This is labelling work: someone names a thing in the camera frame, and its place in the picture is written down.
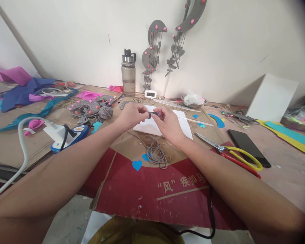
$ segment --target wooden stick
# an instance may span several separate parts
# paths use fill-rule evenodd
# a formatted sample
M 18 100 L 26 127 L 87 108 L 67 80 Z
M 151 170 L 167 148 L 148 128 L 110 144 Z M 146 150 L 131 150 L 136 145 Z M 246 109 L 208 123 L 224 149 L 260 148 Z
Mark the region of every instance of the wooden stick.
M 192 122 L 196 122 L 196 123 L 201 123 L 201 124 L 204 124 L 204 125 L 209 125 L 209 126 L 214 126 L 212 124 L 208 124 L 208 123 L 204 123 L 204 122 L 201 122 L 201 121 L 196 121 L 196 120 L 192 120 L 192 119 L 188 119 L 188 118 L 183 118 L 183 117 L 178 117 L 179 119 L 186 119 L 188 121 L 192 121 Z
M 194 110 L 194 109 L 191 109 L 191 108 L 188 108 L 188 107 L 185 107 L 185 106 L 181 106 L 181 105 L 166 102 L 166 101 L 157 100 L 157 99 L 154 99 L 154 98 L 152 98 L 152 100 L 154 100 L 155 102 L 159 102 L 159 103 L 166 104 L 166 105 L 173 106 L 173 107 L 178 107 L 178 108 L 189 110 L 189 111 L 194 111 L 194 112 L 197 112 L 197 113 L 201 112 L 199 110 Z

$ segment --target yellow foam sheet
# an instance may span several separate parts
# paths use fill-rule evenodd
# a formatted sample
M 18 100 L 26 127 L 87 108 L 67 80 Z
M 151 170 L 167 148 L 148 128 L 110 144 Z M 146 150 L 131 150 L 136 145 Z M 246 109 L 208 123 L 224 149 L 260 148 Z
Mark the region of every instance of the yellow foam sheet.
M 283 133 L 281 133 L 281 132 L 278 132 L 278 131 L 276 131 L 276 130 L 270 128 L 269 126 L 267 126 L 267 125 L 265 124 L 267 121 L 264 121 L 264 120 L 257 120 L 257 121 L 258 121 L 262 126 L 264 126 L 264 127 L 266 127 L 267 129 L 273 131 L 274 133 L 276 133 L 278 137 L 280 137 L 281 139 L 285 140 L 285 141 L 288 142 L 289 144 L 293 145 L 294 147 L 298 148 L 300 151 L 302 151 L 302 152 L 305 153 L 305 145 L 304 145 L 304 144 L 302 144 L 302 143 L 300 143 L 300 142 L 298 142 L 298 141 L 296 141 L 296 140 L 290 138 L 289 136 L 287 136 L 287 135 L 285 135 L 285 134 L 283 134 Z

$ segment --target plastic bag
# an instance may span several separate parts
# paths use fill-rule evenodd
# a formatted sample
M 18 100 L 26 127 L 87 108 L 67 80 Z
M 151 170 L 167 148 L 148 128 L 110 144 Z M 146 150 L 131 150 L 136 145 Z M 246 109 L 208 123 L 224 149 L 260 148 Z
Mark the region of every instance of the plastic bag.
M 193 91 L 189 90 L 189 92 L 184 98 L 184 103 L 188 105 L 190 104 L 201 105 L 201 104 L 205 104 L 206 100 L 202 96 L 199 96 L 198 94 L 195 94 L 193 93 Z

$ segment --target black phone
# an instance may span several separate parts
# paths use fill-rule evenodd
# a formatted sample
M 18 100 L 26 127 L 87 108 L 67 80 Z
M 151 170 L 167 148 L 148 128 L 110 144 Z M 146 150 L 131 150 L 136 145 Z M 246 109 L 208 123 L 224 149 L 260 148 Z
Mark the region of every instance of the black phone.
M 248 152 L 252 156 L 254 156 L 265 168 L 270 168 L 271 164 L 268 160 L 263 156 L 257 146 L 252 142 L 252 140 L 246 135 L 245 133 L 235 131 L 235 130 L 228 130 L 227 131 L 230 138 L 233 140 L 236 147 Z M 254 163 L 252 159 L 248 156 L 241 154 L 244 159 L 249 163 Z

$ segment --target forearm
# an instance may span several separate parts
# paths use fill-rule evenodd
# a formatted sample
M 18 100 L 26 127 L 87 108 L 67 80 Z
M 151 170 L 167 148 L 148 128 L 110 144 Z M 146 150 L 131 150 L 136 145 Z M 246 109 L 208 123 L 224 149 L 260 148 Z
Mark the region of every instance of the forearm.
M 176 145 L 199 168 L 227 205 L 256 231 L 300 231 L 305 215 L 262 180 L 206 146 L 186 139 Z
M 121 125 L 113 123 L 36 167 L 0 196 L 0 217 L 55 214 L 78 192 L 107 148 L 124 132 Z

